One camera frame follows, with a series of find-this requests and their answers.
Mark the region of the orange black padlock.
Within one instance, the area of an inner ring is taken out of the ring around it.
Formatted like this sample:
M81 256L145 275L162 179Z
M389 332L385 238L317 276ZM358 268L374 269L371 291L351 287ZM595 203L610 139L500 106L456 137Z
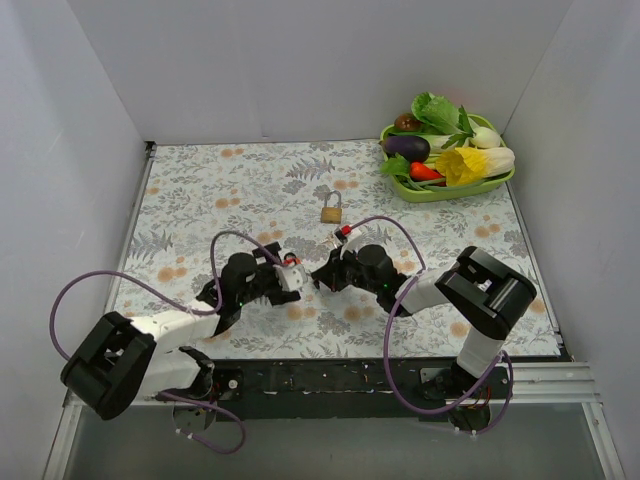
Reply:
M301 264L299 257L293 252L287 253L283 258L283 264L287 267L292 267Z

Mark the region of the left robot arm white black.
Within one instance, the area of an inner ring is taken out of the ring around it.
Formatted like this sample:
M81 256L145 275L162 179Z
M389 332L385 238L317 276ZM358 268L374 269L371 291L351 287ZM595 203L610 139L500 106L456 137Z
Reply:
M228 331L251 302L300 300L305 269L294 254L279 251L272 243L230 256L183 308L131 318L104 314L64 366L63 384L103 420L119 416L138 397L211 401L226 395L240 384L240 374L217 372L195 345Z

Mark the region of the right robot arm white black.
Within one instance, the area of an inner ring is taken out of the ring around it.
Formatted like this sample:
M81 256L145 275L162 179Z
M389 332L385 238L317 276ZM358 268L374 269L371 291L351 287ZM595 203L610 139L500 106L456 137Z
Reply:
M355 253L338 248L311 278L315 287L333 292L354 287L372 293L393 317L452 305L470 330L440 391L469 398L488 386L486 370L537 295L528 278L475 246L463 250L450 267L414 276L399 272L379 245Z

